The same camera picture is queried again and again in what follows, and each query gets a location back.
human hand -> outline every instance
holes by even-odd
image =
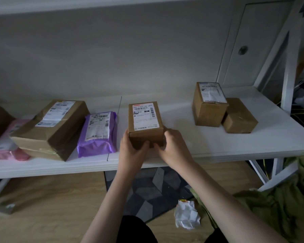
[[[117,173],[124,175],[126,178],[134,179],[135,175],[141,170],[148,150],[149,141],[146,141],[140,150],[134,149],[126,130],[119,148]]]
[[[154,143],[158,155],[174,170],[183,163],[194,162],[190,151],[178,130],[167,129],[164,133],[167,141],[166,148],[162,150]]]

black pants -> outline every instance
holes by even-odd
[[[135,216],[123,216],[116,243],[123,242],[157,243],[158,241],[151,229],[141,219]],[[215,229],[205,241],[205,243],[214,242],[227,242],[219,228]]]

gray rug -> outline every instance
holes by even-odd
[[[104,173],[108,190],[116,171]],[[170,167],[141,169],[127,196],[124,215],[137,216],[147,223],[175,208],[179,199],[192,198],[189,189],[187,182]]]

round knob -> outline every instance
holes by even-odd
[[[238,52],[238,54],[239,55],[244,55],[244,54],[246,54],[246,52],[248,51],[248,46],[242,46],[240,49],[239,49],[239,52]]]

green fabric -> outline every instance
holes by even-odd
[[[285,166],[298,162],[299,171],[276,187],[263,192],[242,191],[233,196],[288,240],[296,239],[296,220],[304,219],[304,156],[288,158]],[[206,211],[213,228],[217,224],[196,192],[196,200]]]

